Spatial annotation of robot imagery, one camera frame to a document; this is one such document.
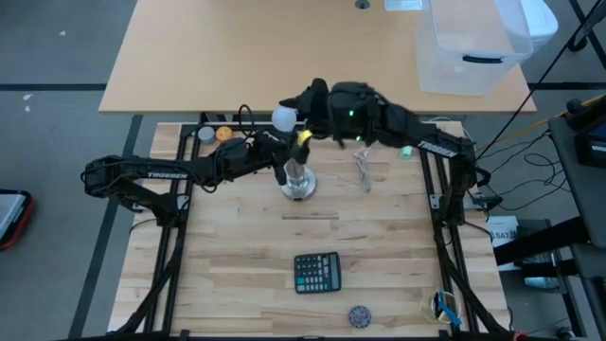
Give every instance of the orange object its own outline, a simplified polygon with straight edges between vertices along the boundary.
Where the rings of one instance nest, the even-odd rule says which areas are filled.
[[[231,128],[229,127],[221,127],[217,129],[216,133],[217,139],[222,143],[230,139],[233,135],[234,132],[232,132]]]

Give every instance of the clear plastic bin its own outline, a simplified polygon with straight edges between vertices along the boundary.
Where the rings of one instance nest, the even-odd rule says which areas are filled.
[[[422,0],[420,88],[482,96],[532,54],[520,0]]]

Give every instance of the wooden table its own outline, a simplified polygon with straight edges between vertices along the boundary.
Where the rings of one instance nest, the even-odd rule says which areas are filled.
[[[368,82],[422,114],[511,114],[528,94],[519,66],[484,97],[421,91],[419,13],[372,4],[356,9],[353,0],[139,1],[99,110],[233,114],[247,103],[267,113],[317,77],[329,84]],[[532,100],[523,110],[535,111]]]
[[[439,125],[462,135],[458,122]],[[158,125],[151,157],[174,158],[180,127]],[[397,150],[373,147],[372,191],[364,194],[353,145],[341,151],[330,141],[312,142],[309,165],[318,189],[307,202],[288,201],[271,170],[221,184],[214,194],[194,189],[173,333],[437,336],[447,328],[419,311],[421,297],[441,286],[419,155],[402,160]],[[145,185],[169,191],[168,181]],[[137,214],[134,222],[151,217]],[[481,213],[468,211],[467,219],[485,226]],[[109,330],[123,324],[149,290],[160,233],[154,223],[133,231]],[[506,326],[507,303],[490,240],[468,226],[460,234],[471,286]],[[343,290],[296,294],[293,257],[328,251],[341,255]],[[350,327],[347,316],[355,305],[372,312],[369,328]],[[160,304],[157,329],[163,312]]]

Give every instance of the yellow object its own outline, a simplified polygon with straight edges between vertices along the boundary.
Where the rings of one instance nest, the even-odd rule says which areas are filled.
[[[299,138],[296,140],[296,144],[299,145],[299,147],[303,146],[305,141],[307,141],[310,138],[312,138],[312,131],[305,130],[305,131],[299,133]]]
[[[219,129],[217,129],[217,133],[215,133],[215,136],[217,136],[217,139],[221,143],[227,141],[233,135],[234,135],[234,132],[232,132],[231,128],[229,128],[229,127],[221,127]]]

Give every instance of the label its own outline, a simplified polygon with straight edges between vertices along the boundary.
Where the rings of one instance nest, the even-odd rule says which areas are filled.
[[[161,173],[155,171],[149,171],[148,177],[155,179],[187,179],[187,174],[179,173]]]
[[[439,147],[439,146],[436,146],[435,144],[431,144],[431,143],[425,142],[425,141],[420,141],[420,143],[417,147],[424,149],[425,151],[429,151],[432,153],[440,154],[442,156],[446,156],[448,158],[456,156],[456,153],[453,151],[447,150],[446,148]]]

